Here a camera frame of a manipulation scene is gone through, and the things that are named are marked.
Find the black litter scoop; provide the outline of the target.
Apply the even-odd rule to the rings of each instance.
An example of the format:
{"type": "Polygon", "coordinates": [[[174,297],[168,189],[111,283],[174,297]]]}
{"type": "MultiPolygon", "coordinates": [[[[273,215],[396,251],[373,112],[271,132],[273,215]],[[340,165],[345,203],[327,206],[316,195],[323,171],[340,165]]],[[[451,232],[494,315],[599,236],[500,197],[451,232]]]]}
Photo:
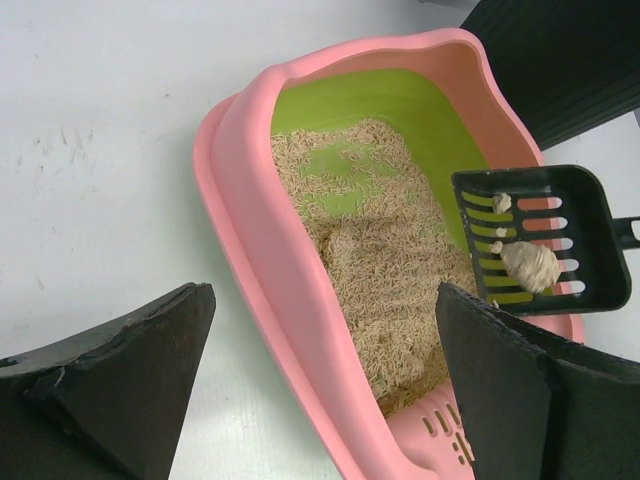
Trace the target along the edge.
{"type": "Polygon", "coordinates": [[[456,172],[453,190],[478,294],[516,316],[548,316],[614,311],[632,292],[624,251],[636,249],[634,218],[614,218],[604,189],[578,165],[456,172]],[[492,198],[506,192],[511,209],[493,212],[492,198]],[[527,241],[555,253],[561,274],[542,293],[525,291],[490,251],[503,243],[527,241]]]}

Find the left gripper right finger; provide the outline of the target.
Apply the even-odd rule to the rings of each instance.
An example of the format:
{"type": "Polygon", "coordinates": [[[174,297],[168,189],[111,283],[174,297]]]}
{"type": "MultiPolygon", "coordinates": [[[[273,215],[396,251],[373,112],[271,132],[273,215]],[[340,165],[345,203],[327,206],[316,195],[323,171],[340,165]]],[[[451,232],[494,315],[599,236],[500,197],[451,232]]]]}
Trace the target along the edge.
{"type": "Polygon", "coordinates": [[[476,478],[638,478],[638,363],[449,283],[436,318],[476,478]]]}

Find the scooped litter clump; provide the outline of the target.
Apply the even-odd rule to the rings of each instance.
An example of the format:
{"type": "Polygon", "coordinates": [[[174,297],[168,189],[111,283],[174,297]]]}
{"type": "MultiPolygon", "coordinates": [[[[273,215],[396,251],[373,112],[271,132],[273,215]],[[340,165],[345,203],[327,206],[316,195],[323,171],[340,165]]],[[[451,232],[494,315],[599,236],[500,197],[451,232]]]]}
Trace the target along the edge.
{"type": "Polygon", "coordinates": [[[501,258],[506,273],[527,292],[542,293],[555,285],[560,277],[559,260],[545,245],[527,241],[496,241],[490,251],[501,258]]]}

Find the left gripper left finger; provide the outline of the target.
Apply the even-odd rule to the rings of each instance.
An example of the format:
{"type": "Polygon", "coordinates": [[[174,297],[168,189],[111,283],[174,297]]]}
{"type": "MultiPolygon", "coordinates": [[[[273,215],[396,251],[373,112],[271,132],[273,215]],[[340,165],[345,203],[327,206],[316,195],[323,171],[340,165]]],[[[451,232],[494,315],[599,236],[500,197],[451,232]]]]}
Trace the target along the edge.
{"type": "Polygon", "coordinates": [[[187,283],[2,359],[2,478],[168,478],[215,309],[187,283]]]}

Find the pink green litter box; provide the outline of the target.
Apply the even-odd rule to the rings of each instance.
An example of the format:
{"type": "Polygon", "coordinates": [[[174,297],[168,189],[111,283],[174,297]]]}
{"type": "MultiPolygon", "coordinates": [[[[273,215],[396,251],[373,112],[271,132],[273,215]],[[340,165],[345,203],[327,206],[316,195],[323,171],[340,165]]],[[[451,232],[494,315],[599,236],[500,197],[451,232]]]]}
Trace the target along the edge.
{"type": "Polygon", "coordinates": [[[201,123],[196,181],[254,321],[347,479],[470,479],[452,387],[385,418],[336,295],[276,172],[270,130],[279,94],[336,74],[407,69],[433,81],[490,166],[543,163],[500,92],[481,42],[459,28],[337,44],[272,66],[201,123]]]}

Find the small litter crumb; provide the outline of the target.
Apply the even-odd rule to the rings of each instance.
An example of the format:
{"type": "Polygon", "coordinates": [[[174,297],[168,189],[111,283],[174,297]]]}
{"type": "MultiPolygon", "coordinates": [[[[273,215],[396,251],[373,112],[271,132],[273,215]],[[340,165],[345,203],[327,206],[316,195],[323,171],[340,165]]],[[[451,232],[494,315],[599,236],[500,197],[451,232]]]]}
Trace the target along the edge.
{"type": "Polygon", "coordinates": [[[493,212],[497,215],[508,212],[512,207],[512,199],[506,192],[498,193],[492,198],[493,212]]]}

